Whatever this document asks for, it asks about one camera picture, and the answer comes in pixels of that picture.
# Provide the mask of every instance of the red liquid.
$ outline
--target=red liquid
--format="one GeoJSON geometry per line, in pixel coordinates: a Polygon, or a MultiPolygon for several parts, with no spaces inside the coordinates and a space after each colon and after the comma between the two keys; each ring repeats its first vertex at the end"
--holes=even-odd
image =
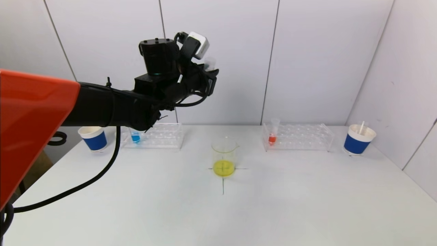
{"type": "Polygon", "coordinates": [[[270,146],[274,145],[274,143],[276,143],[276,136],[273,134],[270,134],[269,136],[269,144],[270,146]]]}

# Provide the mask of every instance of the white wall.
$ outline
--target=white wall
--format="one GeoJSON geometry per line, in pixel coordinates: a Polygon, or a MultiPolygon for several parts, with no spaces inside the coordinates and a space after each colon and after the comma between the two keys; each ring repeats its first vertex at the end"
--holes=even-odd
{"type": "Polygon", "coordinates": [[[344,125],[392,3],[281,1],[263,122],[344,125]]]}
{"type": "Polygon", "coordinates": [[[210,47],[205,57],[214,57],[220,69],[214,94],[195,107],[178,108],[179,122],[260,123],[277,4],[277,0],[161,0],[166,37],[172,39],[181,31],[206,36],[210,47]]]}
{"type": "MultiPolygon", "coordinates": [[[[138,44],[163,38],[159,0],[47,0],[77,81],[132,90],[147,73],[138,44]]],[[[176,122],[175,112],[160,122],[176,122]]]]}
{"type": "Polygon", "coordinates": [[[437,126],[414,154],[404,169],[422,189],[437,201],[437,126]]]}
{"type": "MultiPolygon", "coordinates": [[[[2,0],[0,67],[74,80],[43,1],[2,0]]],[[[77,129],[61,127],[67,142],[44,149],[53,163],[79,142],[77,129]]]]}
{"type": "Polygon", "coordinates": [[[396,0],[347,121],[366,120],[373,144],[403,168],[437,118],[437,1],[396,0]]]}

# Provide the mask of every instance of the blue and white paper cup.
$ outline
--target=blue and white paper cup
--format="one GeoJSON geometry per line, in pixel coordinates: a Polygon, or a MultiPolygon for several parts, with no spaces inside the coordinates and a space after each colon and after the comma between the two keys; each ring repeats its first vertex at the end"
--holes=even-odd
{"type": "Polygon", "coordinates": [[[91,151],[100,151],[106,147],[106,136],[102,127],[81,127],[77,132],[91,151]]]}
{"type": "Polygon", "coordinates": [[[351,125],[347,132],[344,149],[352,155],[360,155],[376,137],[376,132],[366,126],[361,129],[361,125],[351,125]]]}

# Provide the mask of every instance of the white straw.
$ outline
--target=white straw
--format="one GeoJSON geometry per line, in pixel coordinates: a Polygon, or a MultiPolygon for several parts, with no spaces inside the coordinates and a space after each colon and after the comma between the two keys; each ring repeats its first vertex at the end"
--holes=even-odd
{"type": "Polygon", "coordinates": [[[360,132],[359,132],[358,134],[361,135],[361,131],[363,130],[363,127],[364,127],[364,121],[363,121],[363,123],[361,124],[360,132]]]}

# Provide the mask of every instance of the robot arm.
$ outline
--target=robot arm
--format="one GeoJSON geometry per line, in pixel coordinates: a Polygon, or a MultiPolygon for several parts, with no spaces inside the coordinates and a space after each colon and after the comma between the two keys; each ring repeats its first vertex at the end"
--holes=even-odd
{"type": "Polygon", "coordinates": [[[0,209],[47,145],[59,126],[127,126],[148,130],[160,110],[194,106],[214,91],[218,70],[191,62],[208,49],[197,33],[176,34],[175,40],[141,41],[148,74],[135,78],[132,91],[110,86],[0,70],[1,179],[0,209]],[[179,49],[177,41],[182,43],[179,49]],[[201,96],[182,103],[190,95],[201,96]]]}

